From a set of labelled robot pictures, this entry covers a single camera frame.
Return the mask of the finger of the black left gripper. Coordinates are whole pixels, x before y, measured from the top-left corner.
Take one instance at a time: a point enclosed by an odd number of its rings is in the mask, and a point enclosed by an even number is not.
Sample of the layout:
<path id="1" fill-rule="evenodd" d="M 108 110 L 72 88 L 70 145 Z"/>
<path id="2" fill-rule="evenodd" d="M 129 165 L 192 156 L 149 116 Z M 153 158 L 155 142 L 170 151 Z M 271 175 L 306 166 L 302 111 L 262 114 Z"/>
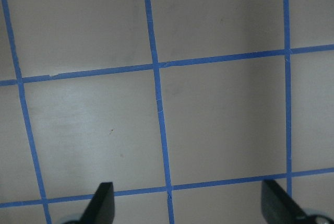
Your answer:
<path id="1" fill-rule="evenodd" d="M 112 224 L 114 217 L 115 201 L 113 183 L 100 183 L 78 223 Z"/>

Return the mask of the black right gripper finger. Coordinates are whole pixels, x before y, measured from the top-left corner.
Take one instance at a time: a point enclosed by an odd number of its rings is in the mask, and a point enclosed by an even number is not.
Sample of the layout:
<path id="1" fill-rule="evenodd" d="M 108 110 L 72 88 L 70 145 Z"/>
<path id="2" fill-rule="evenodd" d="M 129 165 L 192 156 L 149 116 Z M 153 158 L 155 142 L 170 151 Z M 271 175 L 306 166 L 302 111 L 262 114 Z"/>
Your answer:
<path id="1" fill-rule="evenodd" d="M 275 180 L 261 183 L 261 213 L 269 224 L 310 223 L 309 216 Z"/>

